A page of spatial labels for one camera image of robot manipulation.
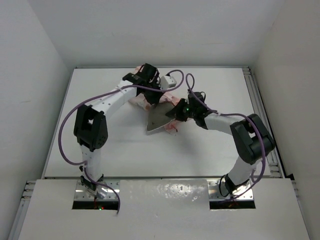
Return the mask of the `pink cartoon pillowcase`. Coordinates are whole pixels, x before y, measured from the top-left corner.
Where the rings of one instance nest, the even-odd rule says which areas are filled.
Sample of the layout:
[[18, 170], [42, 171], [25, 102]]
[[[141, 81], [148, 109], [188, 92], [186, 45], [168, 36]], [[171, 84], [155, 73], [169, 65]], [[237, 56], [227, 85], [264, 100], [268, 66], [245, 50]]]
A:
[[[138, 72], [138, 69], [139, 69], [141, 66], [142, 66], [142, 65], [137, 66], [137, 67], [135, 68], [134, 72], [132, 72], [132, 73], [133, 73], [133, 74], [137, 73], [137, 72]], [[160, 78], [161, 78], [161, 76], [160, 76], [160, 74], [159, 74], [159, 77], [158, 77], [159, 85], [160, 85]], [[180, 83], [177, 83], [175, 87], [169, 88], [169, 89], [167, 89], [167, 90], [163, 90], [163, 89], [160, 88], [160, 91], [163, 92], [163, 95], [162, 95], [162, 97], [160, 98], [159, 103], [169, 102], [169, 103], [172, 103], [174, 106], [176, 106], [176, 105], [178, 104], [178, 102], [181, 100], [181, 98], [178, 98], [178, 97], [173, 96], [172, 94], [170, 94], [170, 92], [173, 91], [173, 90], [176, 90], [177, 88], [179, 88], [179, 87], [182, 85], [182, 83], [183, 83], [183, 81], [180, 81]], [[148, 103], [147, 100], [145, 99], [145, 97], [144, 97], [142, 94], [131, 98], [131, 99], [129, 100], [129, 102], [130, 102], [131, 104], [133, 104], [133, 105], [137, 105], [137, 106], [143, 108], [145, 111], [148, 112], [148, 115], [149, 115], [149, 110], [151, 109], [151, 107], [154, 106], [154, 105], [157, 105], [157, 104], [150, 104], [150, 103]], [[178, 124], [178, 122], [179, 122], [178, 120], [175, 120], [175, 119], [174, 119], [173, 121], [171, 121], [170, 123], [166, 124], [165, 126], [163, 126], [163, 127], [161, 127], [161, 128], [164, 128], [167, 132], [172, 133], [172, 134], [175, 135], [175, 134], [177, 133], [177, 131], [178, 131], [178, 129], [177, 129], [177, 124]]]

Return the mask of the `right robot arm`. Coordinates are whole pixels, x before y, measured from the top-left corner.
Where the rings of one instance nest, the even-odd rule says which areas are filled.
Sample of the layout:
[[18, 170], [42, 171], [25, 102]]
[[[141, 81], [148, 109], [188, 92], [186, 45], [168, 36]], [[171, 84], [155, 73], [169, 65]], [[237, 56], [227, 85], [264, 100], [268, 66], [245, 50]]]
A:
[[253, 113], [219, 113], [205, 104], [202, 92], [189, 92], [187, 99], [165, 113], [180, 122], [193, 119], [197, 126], [205, 130], [219, 131], [232, 136], [238, 158], [233, 168], [224, 176], [224, 188], [228, 196], [253, 179], [255, 168], [262, 161], [262, 172], [266, 167], [266, 157], [274, 150], [275, 141], [261, 118]]

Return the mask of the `grey pillow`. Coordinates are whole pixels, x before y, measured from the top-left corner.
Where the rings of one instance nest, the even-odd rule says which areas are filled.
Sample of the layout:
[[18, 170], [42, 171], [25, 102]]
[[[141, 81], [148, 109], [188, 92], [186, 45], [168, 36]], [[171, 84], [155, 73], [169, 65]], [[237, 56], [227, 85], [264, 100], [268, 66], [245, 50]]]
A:
[[161, 102], [153, 105], [148, 113], [146, 131], [152, 132], [172, 122], [175, 118], [167, 116], [175, 106], [170, 102]]

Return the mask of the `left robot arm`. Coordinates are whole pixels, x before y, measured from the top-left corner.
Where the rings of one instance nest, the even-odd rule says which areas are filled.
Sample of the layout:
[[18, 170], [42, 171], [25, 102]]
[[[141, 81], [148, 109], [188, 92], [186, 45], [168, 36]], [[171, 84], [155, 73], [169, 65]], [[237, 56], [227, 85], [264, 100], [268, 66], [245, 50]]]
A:
[[126, 74], [113, 89], [114, 94], [99, 97], [91, 104], [83, 104], [77, 109], [73, 134], [80, 146], [83, 170], [81, 183], [94, 195], [99, 195], [103, 178], [101, 170], [101, 148], [108, 139], [107, 120], [126, 102], [139, 94], [152, 104], [158, 103], [162, 92], [160, 90], [159, 71], [146, 63], [136, 73]]

